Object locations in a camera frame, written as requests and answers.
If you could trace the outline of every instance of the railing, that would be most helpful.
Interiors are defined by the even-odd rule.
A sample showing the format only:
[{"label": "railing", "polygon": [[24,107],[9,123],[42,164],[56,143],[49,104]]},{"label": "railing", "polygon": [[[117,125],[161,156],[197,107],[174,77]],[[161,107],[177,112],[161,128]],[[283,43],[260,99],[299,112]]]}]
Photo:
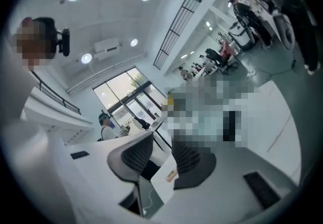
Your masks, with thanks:
[{"label": "railing", "polygon": [[168,55],[173,49],[177,39],[181,35],[184,27],[192,17],[193,13],[199,6],[202,0],[184,0],[182,6],[177,12],[175,19],[173,20],[171,27],[169,28],[167,35],[159,49],[156,59],[153,63],[159,70],[164,65]]},{"label": "railing", "polygon": [[58,95],[55,91],[53,91],[46,83],[44,83],[42,81],[42,79],[35,72],[32,72],[32,74],[38,80],[37,88],[41,92],[45,93],[47,96],[49,96],[50,98],[52,98],[53,100],[55,100],[59,104],[63,105],[67,109],[70,109],[70,110],[74,111],[75,113],[81,114],[80,109],[78,107],[76,107],[73,104],[69,103],[64,98],[62,98],[60,95]]}]

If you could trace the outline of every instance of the floor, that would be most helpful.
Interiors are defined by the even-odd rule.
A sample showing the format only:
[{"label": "floor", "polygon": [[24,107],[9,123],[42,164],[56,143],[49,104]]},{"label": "floor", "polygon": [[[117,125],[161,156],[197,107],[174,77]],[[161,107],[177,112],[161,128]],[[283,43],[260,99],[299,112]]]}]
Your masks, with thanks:
[{"label": "floor", "polygon": [[[323,42],[319,38],[318,47],[319,60],[323,62]],[[293,58],[296,65],[291,69]],[[250,51],[241,53],[238,59],[242,65],[229,72],[229,75],[222,76],[223,79],[228,80],[230,86],[247,82],[258,87],[269,80],[275,82],[294,118],[301,146],[301,180],[304,179],[323,145],[323,69],[313,76],[308,75],[299,47],[296,45],[294,53],[286,52],[277,39],[270,49],[262,49],[258,43]],[[255,71],[255,75],[247,77],[249,71]],[[221,78],[221,73],[217,72],[210,80],[215,82],[219,77]],[[148,194],[152,189],[151,184],[141,180],[140,190],[144,207],[150,205]],[[153,206],[146,210],[146,218],[150,218],[163,204],[154,190],[151,192],[151,198]]]}]

